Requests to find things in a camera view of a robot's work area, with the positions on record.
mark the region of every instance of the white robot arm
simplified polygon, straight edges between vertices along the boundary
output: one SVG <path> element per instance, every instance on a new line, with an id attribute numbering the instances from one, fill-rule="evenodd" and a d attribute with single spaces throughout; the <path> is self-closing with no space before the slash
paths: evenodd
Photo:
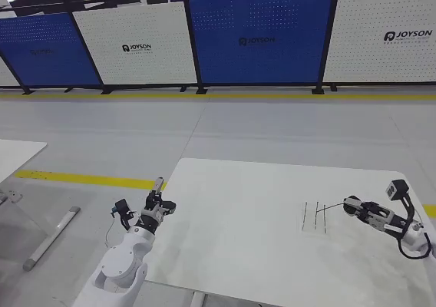
<path id="1" fill-rule="evenodd" d="M 127 230 L 123 242 L 111 247 L 98 264 L 95 272 L 85 283 L 73 307 L 132 307 L 147 275 L 148 265 L 143 261 L 151 251 L 155 231 L 164 221 L 164 216 L 175 211 L 176 204 L 162 200 L 163 178 L 155 181 L 147 197 L 145 207 L 135 226 L 129 225 L 134 212 L 129 210 L 126 200 L 120 200 L 112 209 L 112 216 L 119 213 L 121 224 Z M 104 289 L 111 280 L 125 292 Z"/>
<path id="2" fill-rule="evenodd" d="M 402 202 L 408 212 L 406 219 L 377 203 L 362 202 L 356 196 L 344 199 L 344 211 L 350 216 L 356 216 L 363 223 L 396 238 L 399 251 L 406 258 L 423 259 L 436 299 L 436 231 L 432 228 L 426 231 L 422 223 L 413 219 L 415 208 L 408 191 L 409 187 L 403 180 L 392 181 L 386 190 L 390 200 Z M 420 255 L 409 256 L 402 249 L 403 246 Z"/>

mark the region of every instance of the gray floor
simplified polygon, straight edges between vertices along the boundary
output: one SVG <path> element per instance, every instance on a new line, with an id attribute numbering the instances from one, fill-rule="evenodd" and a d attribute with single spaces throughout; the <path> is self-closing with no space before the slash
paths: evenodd
<path id="1" fill-rule="evenodd" d="M 436 89 L 339 93 L 436 94 Z M 48 142 L 25 167 L 29 170 L 110 177 L 168 178 L 181 157 L 397 170 L 423 203 L 436 204 L 436 101 L 0 98 L 0 138 Z M 5 187 L 23 193 L 19 206 L 48 223 L 55 224 L 71 206 L 82 213 L 25 273 L 21 264 L 44 239 L 40 228 L 46 225 L 30 222 L 11 203 L 0 207 L 0 307 L 70 306 L 106 250 L 113 203 L 126 198 L 138 210 L 147 194 L 15 178 Z M 116 224 L 111 230 L 110 245 L 121 239 L 121 228 Z M 136 305 L 188 306 L 191 295 L 145 284 Z M 206 303 L 228 305 L 257 304 L 214 296 Z"/>

